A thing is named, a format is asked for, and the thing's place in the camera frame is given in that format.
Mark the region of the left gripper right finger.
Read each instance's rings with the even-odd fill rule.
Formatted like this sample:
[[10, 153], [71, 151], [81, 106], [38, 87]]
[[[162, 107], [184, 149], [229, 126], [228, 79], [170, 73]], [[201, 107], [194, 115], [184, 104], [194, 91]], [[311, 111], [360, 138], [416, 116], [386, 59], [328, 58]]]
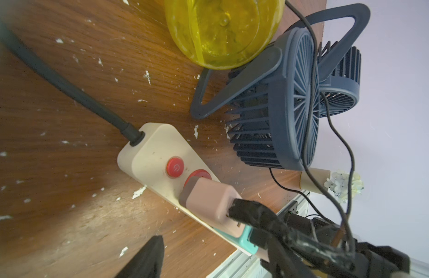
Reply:
[[268, 240], [269, 270], [273, 278], [316, 278], [313, 272], [277, 238]]

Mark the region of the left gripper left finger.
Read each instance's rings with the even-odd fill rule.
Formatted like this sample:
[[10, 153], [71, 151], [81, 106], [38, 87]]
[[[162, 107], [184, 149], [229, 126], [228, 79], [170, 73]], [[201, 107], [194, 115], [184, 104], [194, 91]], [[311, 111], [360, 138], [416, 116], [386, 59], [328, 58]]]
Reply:
[[165, 255], [161, 235], [153, 236], [115, 278], [159, 278]]

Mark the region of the pink USB plug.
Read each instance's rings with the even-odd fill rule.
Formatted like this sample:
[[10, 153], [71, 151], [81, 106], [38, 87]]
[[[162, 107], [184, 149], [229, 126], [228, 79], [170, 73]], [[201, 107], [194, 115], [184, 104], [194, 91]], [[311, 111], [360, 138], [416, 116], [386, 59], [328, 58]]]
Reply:
[[179, 204], [214, 229], [238, 238], [245, 225], [231, 219], [228, 211], [233, 201], [241, 198], [231, 185], [192, 176], [183, 187]]

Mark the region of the beige power strip red sockets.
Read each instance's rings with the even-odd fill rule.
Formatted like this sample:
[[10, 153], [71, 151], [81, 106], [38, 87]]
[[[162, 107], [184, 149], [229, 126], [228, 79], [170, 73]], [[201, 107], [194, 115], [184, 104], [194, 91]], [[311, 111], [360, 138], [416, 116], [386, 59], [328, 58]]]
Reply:
[[213, 227], [179, 204], [183, 187], [190, 177], [199, 176], [220, 182], [219, 179], [172, 125], [146, 123], [140, 132], [144, 136], [142, 141], [136, 146], [127, 144], [118, 154], [119, 168], [219, 235]]

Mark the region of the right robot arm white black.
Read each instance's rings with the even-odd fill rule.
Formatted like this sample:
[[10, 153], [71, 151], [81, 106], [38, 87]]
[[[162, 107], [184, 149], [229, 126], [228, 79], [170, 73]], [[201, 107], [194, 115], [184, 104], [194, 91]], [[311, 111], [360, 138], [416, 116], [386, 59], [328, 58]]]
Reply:
[[355, 252], [350, 253], [341, 249], [346, 244], [343, 239], [333, 249], [332, 239], [338, 231], [335, 223], [291, 212], [284, 215], [284, 222], [304, 236], [294, 250], [313, 267], [333, 278], [392, 278], [395, 273], [410, 274], [410, 257], [390, 246], [354, 240]]

